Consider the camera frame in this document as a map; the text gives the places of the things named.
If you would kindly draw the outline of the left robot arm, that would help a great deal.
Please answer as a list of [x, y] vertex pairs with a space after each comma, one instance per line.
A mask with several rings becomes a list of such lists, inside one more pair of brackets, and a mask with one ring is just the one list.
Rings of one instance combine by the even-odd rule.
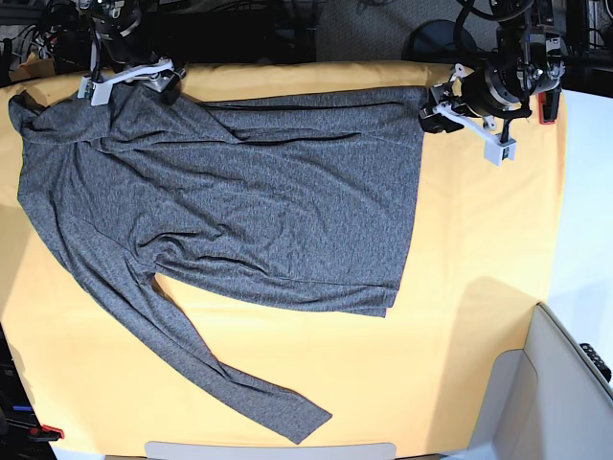
[[[531, 116], [532, 97], [540, 122], [556, 121], [565, 64], [551, 2], [492, 1], [489, 7], [484, 12], [464, 1], [455, 21], [431, 21], [411, 34], [406, 57], [452, 66], [449, 80], [428, 91], [420, 111], [424, 131], [475, 127], [507, 143], [511, 122]], [[465, 29], [470, 15], [496, 23], [492, 51], [479, 49]]]

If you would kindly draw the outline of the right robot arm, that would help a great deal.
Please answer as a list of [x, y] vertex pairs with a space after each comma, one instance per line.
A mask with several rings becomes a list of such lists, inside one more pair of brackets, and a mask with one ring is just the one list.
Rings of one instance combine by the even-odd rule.
[[139, 82], [172, 105], [186, 71], [177, 60], [155, 49], [152, 20], [172, 12], [179, 1], [78, 1], [77, 10], [89, 27], [89, 73], [81, 79], [78, 97], [93, 106], [106, 105], [112, 90]]

